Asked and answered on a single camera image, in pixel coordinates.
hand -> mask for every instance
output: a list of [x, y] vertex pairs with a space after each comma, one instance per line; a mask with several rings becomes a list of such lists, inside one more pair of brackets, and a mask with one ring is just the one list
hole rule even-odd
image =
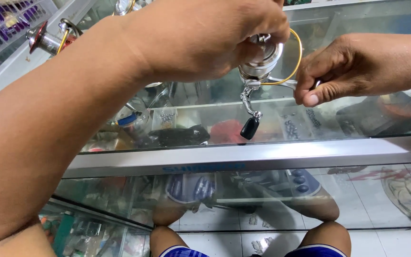
[[[314, 79], [325, 83], [309, 91]], [[313, 107], [344, 96], [411, 89], [411, 35], [348, 34], [305, 57], [297, 73], [297, 104]]]
[[282, 0], [156, 0], [118, 17], [117, 40], [128, 42], [127, 51], [150, 70], [153, 82], [216, 79], [263, 57], [248, 37], [271, 33], [276, 43], [288, 40], [282, 5]]

glass display case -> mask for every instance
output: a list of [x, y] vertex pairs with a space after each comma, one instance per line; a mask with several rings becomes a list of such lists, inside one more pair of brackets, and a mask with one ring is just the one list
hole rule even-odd
[[[70, 1], [47, 30], [54, 33], [68, 18], [86, 31], [113, 4]], [[411, 34], [411, 0], [284, 10], [304, 56], [346, 33]], [[287, 77], [298, 51], [291, 38], [271, 76]], [[50, 57], [28, 52], [23, 45], [0, 67], [0, 90]], [[217, 80], [144, 88], [83, 146], [49, 204], [121, 222], [118, 229], [106, 225], [120, 238], [131, 227], [147, 240], [156, 225], [191, 235], [242, 232], [237, 256], [243, 257], [262, 254], [276, 240], [260, 233], [306, 231], [324, 220], [351, 230], [411, 228], [410, 92], [305, 108], [296, 105], [292, 89], [264, 85], [252, 94], [264, 116], [246, 140], [239, 135], [250, 117], [240, 100], [243, 88], [237, 70]]]

blue shorts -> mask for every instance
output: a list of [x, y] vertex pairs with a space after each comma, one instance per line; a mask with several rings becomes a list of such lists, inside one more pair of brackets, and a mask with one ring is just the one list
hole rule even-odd
[[[184, 246], [173, 246], [164, 250], [159, 257], [209, 257], [207, 254], [191, 250]], [[347, 257], [339, 249], [323, 244], [303, 246], [285, 255], [285, 257]]]

glass countertop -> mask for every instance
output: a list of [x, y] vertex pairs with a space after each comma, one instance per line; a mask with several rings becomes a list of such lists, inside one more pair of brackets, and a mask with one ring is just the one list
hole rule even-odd
[[[411, 0], [334, 3], [286, 9], [304, 56], [346, 33], [411, 34]], [[98, 13], [92, 8], [79, 26], [86, 29], [109, 11]], [[287, 77], [298, 51], [291, 37], [271, 76]], [[128, 102], [135, 111], [123, 107], [82, 152], [411, 135], [409, 92], [346, 97], [305, 108], [296, 105], [290, 88], [264, 85], [251, 95], [254, 110], [264, 115], [253, 139], [246, 140], [240, 136], [250, 118], [240, 100], [243, 88], [236, 69], [217, 80], [164, 82], [145, 88]], [[288, 129], [292, 124], [296, 134]]]

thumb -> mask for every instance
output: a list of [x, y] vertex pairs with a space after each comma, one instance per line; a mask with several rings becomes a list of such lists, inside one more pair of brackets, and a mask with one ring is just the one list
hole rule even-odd
[[340, 77], [317, 86], [302, 98], [305, 107], [315, 107], [345, 96], [357, 96], [358, 81]]
[[249, 62], [259, 62], [263, 59], [264, 51], [261, 47], [246, 40], [237, 44], [236, 49], [233, 51], [231, 67], [235, 68]]

